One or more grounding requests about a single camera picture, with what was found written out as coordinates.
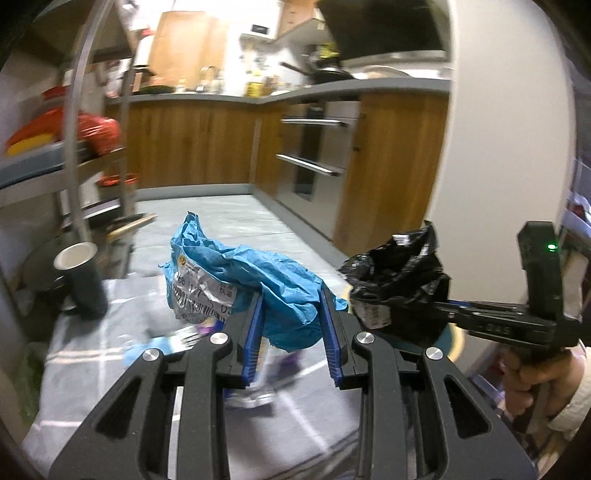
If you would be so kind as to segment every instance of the countertop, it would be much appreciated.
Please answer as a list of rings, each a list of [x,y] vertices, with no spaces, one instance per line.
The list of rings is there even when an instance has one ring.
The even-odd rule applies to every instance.
[[[250,103],[251,105],[264,105],[266,103],[281,102],[285,100],[301,100],[310,97],[343,96],[361,92],[379,92],[404,90],[411,92],[441,93],[448,95],[451,81],[422,79],[413,77],[386,78],[371,80],[340,80],[338,82],[324,83],[312,87],[304,87],[292,92],[272,95],[264,98],[249,98],[231,95],[213,95],[210,93],[162,93],[160,95],[133,95],[131,103],[152,102],[155,100],[210,100],[215,102]],[[107,104],[120,103],[121,98],[107,100]]]

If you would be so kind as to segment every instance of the blue gripper pad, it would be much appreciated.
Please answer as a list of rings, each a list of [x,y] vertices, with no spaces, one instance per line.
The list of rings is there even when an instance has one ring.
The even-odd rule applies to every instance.
[[[339,338],[336,333],[335,324],[332,319],[332,314],[336,314],[336,311],[329,307],[332,303],[332,299],[326,298],[326,290],[327,288],[323,288],[320,292],[318,317],[322,329],[322,339],[324,341],[324,350],[326,351],[326,360],[329,366],[330,377],[335,382],[335,386],[339,387],[343,382],[341,347],[339,345]]]
[[[242,379],[246,386],[255,378],[259,349],[261,348],[262,328],[265,324],[265,314],[262,308],[262,295],[258,296],[252,320],[243,344]]]

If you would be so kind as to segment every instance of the stainless steel oven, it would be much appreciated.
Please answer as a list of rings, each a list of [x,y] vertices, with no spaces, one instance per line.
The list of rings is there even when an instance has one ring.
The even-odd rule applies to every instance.
[[[353,150],[359,102],[293,105],[282,119],[277,200],[332,238]]]

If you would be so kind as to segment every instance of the frying pan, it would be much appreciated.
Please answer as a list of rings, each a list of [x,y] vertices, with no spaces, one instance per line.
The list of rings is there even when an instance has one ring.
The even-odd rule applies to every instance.
[[[355,78],[353,75],[347,72],[347,70],[340,67],[324,67],[322,69],[316,70],[304,70],[284,61],[280,62],[279,65],[285,67],[286,69],[290,69],[294,72],[310,77],[312,83],[315,85],[319,85],[321,83],[337,82],[338,80],[352,80]]]

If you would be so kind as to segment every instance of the black plastic bag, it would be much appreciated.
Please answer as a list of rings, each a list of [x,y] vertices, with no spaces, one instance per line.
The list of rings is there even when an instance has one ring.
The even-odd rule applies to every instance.
[[[355,315],[369,329],[383,329],[418,346],[429,346],[445,325],[426,315],[434,301],[447,301],[450,277],[436,255],[432,224],[393,235],[385,244],[349,258],[339,269],[353,286]]]

